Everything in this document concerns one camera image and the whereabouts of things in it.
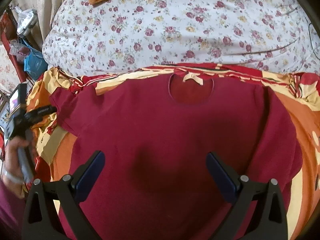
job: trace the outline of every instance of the plastic bag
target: plastic bag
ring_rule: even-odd
[[[22,11],[18,6],[15,7],[15,10],[18,14],[17,35],[25,37],[38,22],[38,12],[36,9]]]
[[[43,58],[40,51],[28,45],[31,53],[24,60],[24,71],[33,79],[37,80],[42,73],[48,70],[48,63]]]
[[[10,55],[17,57],[19,63],[24,63],[25,58],[30,54],[31,50],[27,46],[18,43],[16,40],[10,41]]]

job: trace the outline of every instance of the black clamp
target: black clamp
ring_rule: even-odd
[[[233,240],[251,202],[255,200],[254,214],[245,235],[239,240],[288,239],[286,211],[276,179],[259,183],[249,180],[246,175],[239,176],[216,153],[207,155],[206,165],[225,201],[232,204],[210,240]]]
[[[105,163],[96,151],[73,175],[60,181],[43,183],[39,179],[29,193],[22,227],[22,240],[69,240],[61,226],[53,199],[60,200],[69,225],[78,240],[101,240],[79,207],[85,201]],[[226,202],[232,204],[228,215],[209,240],[233,240],[252,201],[255,212],[245,235],[239,240],[287,240],[287,219],[282,194],[276,179],[268,183],[250,181],[209,153],[206,166]]]
[[[60,200],[61,208],[78,240],[101,240],[79,203],[87,199],[104,164],[104,153],[96,151],[73,175],[67,174],[59,181],[46,183],[35,179],[26,203],[22,240],[69,240],[53,200]]]

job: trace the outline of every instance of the blue bag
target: blue bag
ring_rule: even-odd
[[[24,59],[24,71],[33,79],[37,80],[43,72],[48,70],[48,63],[43,58],[40,51],[26,44],[31,50],[30,54]]]

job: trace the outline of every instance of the orange blanket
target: orange blanket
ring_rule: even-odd
[[[106,93],[127,79],[144,79],[161,74],[176,73],[188,76],[196,82],[211,76],[236,78],[244,82],[271,87],[288,110],[296,127],[297,138],[303,153],[303,167],[292,181],[291,201],[287,213],[290,239],[295,239],[310,218],[320,199],[320,82],[319,76],[311,73],[280,75],[240,66],[201,64],[191,67],[153,66],[122,75],[73,78],[63,71],[52,68],[37,82],[28,98],[28,109],[47,104],[49,95],[58,86],[73,93],[81,93],[93,85],[97,94]],[[38,134],[37,149],[50,167],[52,180],[59,180],[68,173],[72,147],[76,137],[55,128],[55,115],[34,127]]]

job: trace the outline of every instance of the floral pillow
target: floral pillow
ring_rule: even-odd
[[[319,73],[308,24],[296,0],[65,0],[43,54],[74,76],[178,62]]]

